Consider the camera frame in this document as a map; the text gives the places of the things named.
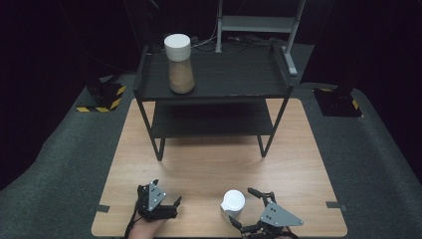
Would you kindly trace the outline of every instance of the metal bracket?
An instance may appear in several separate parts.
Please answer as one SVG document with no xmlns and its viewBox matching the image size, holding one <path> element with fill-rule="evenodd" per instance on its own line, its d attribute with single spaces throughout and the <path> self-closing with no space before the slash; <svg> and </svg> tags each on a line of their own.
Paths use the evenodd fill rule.
<svg viewBox="0 0 422 239">
<path fill-rule="evenodd" d="M 152 211 L 165 197 L 165 192 L 153 182 L 149 183 L 148 211 Z"/>
<path fill-rule="evenodd" d="M 302 226 L 304 221 L 274 202 L 270 202 L 261 215 L 261 221 L 275 227 Z"/>
</svg>

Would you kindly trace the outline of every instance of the cylindrical container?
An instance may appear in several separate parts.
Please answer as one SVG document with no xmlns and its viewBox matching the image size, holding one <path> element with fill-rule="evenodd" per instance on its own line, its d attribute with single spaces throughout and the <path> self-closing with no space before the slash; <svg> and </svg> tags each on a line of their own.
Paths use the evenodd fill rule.
<svg viewBox="0 0 422 239">
<path fill-rule="evenodd" d="M 190 63 L 190 38 L 173 34 L 164 39 L 169 64 L 170 89 L 178 94 L 192 91 L 195 86 Z"/>
<path fill-rule="evenodd" d="M 221 212 L 224 220 L 230 223 L 229 216 L 238 219 L 245 206 L 245 196 L 238 190 L 229 190 L 224 194 Z"/>
</svg>

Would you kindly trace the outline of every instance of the white lid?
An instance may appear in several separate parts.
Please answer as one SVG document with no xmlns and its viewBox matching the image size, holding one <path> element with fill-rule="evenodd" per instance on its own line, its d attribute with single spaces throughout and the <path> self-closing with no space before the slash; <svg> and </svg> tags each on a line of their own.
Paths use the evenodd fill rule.
<svg viewBox="0 0 422 239">
<path fill-rule="evenodd" d="M 239 211 L 245 206 L 245 196 L 238 190 L 230 190 L 224 194 L 224 204 L 231 211 Z"/>
<path fill-rule="evenodd" d="M 182 62 L 190 57 L 190 38 L 183 34 L 173 34 L 164 39 L 165 53 L 173 62 Z"/>
</svg>

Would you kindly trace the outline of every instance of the yellow and black hazard tape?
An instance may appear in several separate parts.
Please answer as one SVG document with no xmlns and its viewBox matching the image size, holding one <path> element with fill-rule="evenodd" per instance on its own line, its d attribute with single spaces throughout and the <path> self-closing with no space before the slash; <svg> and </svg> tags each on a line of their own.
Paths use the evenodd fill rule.
<svg viewBox="0 0 422 239">
<path fill-rule="evenodd" d="M 89 112 L 98 112 L 98 113 L 107 113 L 113 112 L 118 104 L 120 103 L 121 96 L 123 95 L 126 86 L 121 86 L 117 93 L 115 94 L 115 99 L 112 101 L 109 107 L 89 107 L 89 106 L 77 106 L 77 112 L 80 113 L 89 113 Z"/>
</svg>

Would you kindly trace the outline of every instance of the dark background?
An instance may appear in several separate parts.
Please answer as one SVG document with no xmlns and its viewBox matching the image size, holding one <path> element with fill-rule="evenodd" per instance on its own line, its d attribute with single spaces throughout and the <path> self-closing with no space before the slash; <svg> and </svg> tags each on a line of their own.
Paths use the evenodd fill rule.
<svg viewBox="0 0 422 239">
<path fill-rule="evenodd" d="M 135 72 L 143 45 L 159 48 L 166 34 L 211 36 L 217 1 L 155 2 L 159 10 L 147 1 L 137 9 L 134 0 L 1 1 L 1 188 L 34 162 L 89 77 Z M 295 0 L 226 0 L 224 12 L 293 16 L 297 6 Z M 142 13 L 133 26 L 126 8 Z M 340 85 L 354 72 L 355 87 L 373 103 L 419 178 L 421 16 L 418 0 L 308 0 L 296 38 L 316 45 L 303 82 Z"/>
</svg>

